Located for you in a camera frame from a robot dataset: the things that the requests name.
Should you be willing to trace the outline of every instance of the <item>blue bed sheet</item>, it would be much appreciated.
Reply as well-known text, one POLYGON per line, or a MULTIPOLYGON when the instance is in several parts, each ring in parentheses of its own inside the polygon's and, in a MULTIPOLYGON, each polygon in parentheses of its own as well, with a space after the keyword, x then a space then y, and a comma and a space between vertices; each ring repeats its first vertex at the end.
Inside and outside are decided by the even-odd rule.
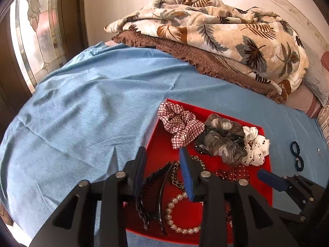
MULTIPOLYGON (((201 75, 159 50, 99 43, 48 75, 4 135, 0 200, 14 221, 34 237, 81 179, 100 181, 123 169, 146 145, 167 97, 262 126, 279 176, 296 173, 290 143, 297 141, 305 162, 301 175, 326 185, 329 153, 316 121, 303 112, 201 75)), ((274 192, 274 206, 298 212, 283 193, 274 192)), ((133 233, 128 241, 174 245, 133 233)))

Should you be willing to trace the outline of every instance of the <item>red box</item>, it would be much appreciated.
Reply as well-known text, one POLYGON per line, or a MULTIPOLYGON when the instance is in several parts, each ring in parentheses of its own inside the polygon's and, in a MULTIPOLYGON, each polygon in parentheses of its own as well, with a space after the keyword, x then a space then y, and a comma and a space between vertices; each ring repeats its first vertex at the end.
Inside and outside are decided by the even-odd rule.
MULTIPOLYGON (((216 113, 220 117, 237 121, 242 126, 249 126, 249 127, 257 127, 258 134, 264 135, 264 130, 262 127, 254 125, 252 123, 245 122, 243 120, 239 120, 221 113, 217 113, 211 110, 203 109, 197 106, 193 106, 190 104, 186 104, 183 102, 175 101, 172 99, 167 99, 174 104, 179 104, 183 106, 185 110, 188 110, 195 114, 196 118, 201 122, 205 122, 207 117, 212 114, 216 113)), ((178 150, 172 148, 171 144, 171 134, 168 133, 164 127, 163 123, 158 119, 156 126, 153 130, 152 136, 147 144, 147 164, 145 168, 144 176, 149 176, 152 172, 156 171, 157 169, 163 167, 168 161, 174 161, 179 159, 178 150)), ((210 157, 208 155, 201 155, 194 150, 193 143, 190 143, 187 146, 187 149, 190 155, 197 155, 200 159, 202 159, 206 165, 207 171, 214 172, 218 169, 222 169, 228 171, 230 167, 224 164, 220 157, 210 157)), ((268 185, 264 184, 257 178, 257 171, 259 169, 265 169, 267 171, 271 171, 270 165, 270 158, 267 156, 265 158, 265 162, 262 166, 255 167, 255 166, 248 166, 246 167, 248 173, 250 175, 250 184, 260 193, 262 194, 270 206, 273 204, 273 193, 272 188, 268 185)), ((178 171, 178 178, 182 180, 181 172, 178 171)), ((170 181, 165 186, 164 193, 163 193, 163 200, 162 200, 162 207, 163 211, 167 208, 167 204, 171 201, 172 198, 176 197, 177 194, 181 194, 181 190, 175 187, 170 181)), ((173 243, 181 243, 181 244, 199 244, 199 233, 194 233, 192 235, 182 235, 176 234, 175 231, 170 230, 168 225, 165 225, 166 231, 168 236, 164 236, 160 230, 160 226, 156 221, 151 223, 150 229, 145 231, 143 229, 143 222, 138 217, 137 211, 135 210, 135 205, 128 204, 125 208, 126 213, 126 228, 129 231, 134 233, 144 235, 146 237, 150 237, 153 239, 173 242, 173 243)), ((175 208, 172 212, 172 220, 174 223, 181 228, 193 228, 197 227, 201 224, 202 221, 202 204, 201 203, 192 203, 188 199, 184 199, 180 201, 178 204, 175 205, 175 208)), ((227 231, 228 231, 228 243, 233 242, 233 234, 232 228, 229 224, 227 224, 227 231)))

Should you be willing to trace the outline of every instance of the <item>pearl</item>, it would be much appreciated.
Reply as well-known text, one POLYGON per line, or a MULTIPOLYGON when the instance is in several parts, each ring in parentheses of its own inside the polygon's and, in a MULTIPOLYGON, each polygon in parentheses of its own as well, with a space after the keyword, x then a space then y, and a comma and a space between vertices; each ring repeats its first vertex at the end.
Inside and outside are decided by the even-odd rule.
POLYGON ((177 198, 178 200, 182 200, 184 197, 183 197, 182 194, 178 194, 178 195, 176 196, 176 198, 177 198))
POLYGON ((172 209, 172 208, 175 207, 175 204, 173 204, 173 203, 168 203, 167 206, 168 206, 168 208, 172 209))
POLYGON ((182 232, 182 228, 176 228, 176 229, 175 229, 175 232, 176 232, 176 233, 180 233, 180 232, 182 232))
POLYGON ((176 198, 172 198, 172 199, 171 199, 171 202, 174 203, 174 204, 177 204, 177 203, 178 203, 178 199, 176 199, 176 198))
POLYGON ((172 209, 170 209, 170 208, 165 209, 165 213, 166 214, 171 214, 172 213, 172 209))

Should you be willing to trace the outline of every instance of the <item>silver bolt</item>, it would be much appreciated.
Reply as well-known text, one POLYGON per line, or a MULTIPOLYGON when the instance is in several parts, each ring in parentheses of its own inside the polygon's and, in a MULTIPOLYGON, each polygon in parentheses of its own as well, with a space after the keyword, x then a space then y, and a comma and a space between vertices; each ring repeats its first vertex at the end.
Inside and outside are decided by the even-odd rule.
POLYGON ((240 179, 238 181, 240 186, 247 186, 248 185, 248 180, 247 179, 240 179))
POLYGON ((124 171, 116 172, 116 177, 117 178, 123 178, 125 176, 126 176, 126 173, 124 171))
POLYGON ((79 182, 79 187, 85 187, 88 184, 89 184, 89 181, 88 180, 81 180, 79 182))
POLYGON ((210 172, 208 172, 208 171, 203 171, 203 172, 201 172, 201 174, 200 174, 202 177, 205 177, 205 178, 207 178, 207 177, 210 177, 211 176, 211 173, 210 172))

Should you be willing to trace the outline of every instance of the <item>pearl hair tie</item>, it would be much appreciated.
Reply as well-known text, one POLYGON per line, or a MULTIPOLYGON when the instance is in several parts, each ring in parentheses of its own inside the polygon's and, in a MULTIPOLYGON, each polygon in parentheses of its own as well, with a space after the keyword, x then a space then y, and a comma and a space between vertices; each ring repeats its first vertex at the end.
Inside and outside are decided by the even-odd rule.
POLYGON ((175 207, 175 204, 177 204, 180 200, 188 198, 187 193, 183 192, 182 194, 178 194, 175 198, 171 199, 171 202, 167 204, 168 208, 165 210, 165 220, 167 220, 167 225, 170 226, 171 230, 175 230, 176 233, 181 233, 182 235, 192 235, 193 233, 198 233, 201 229, 201 226, 197 226, 195 228, 180 228, 177 227, 177 225, 174 224, 174 221, 172 220, 172 209, 175 207))

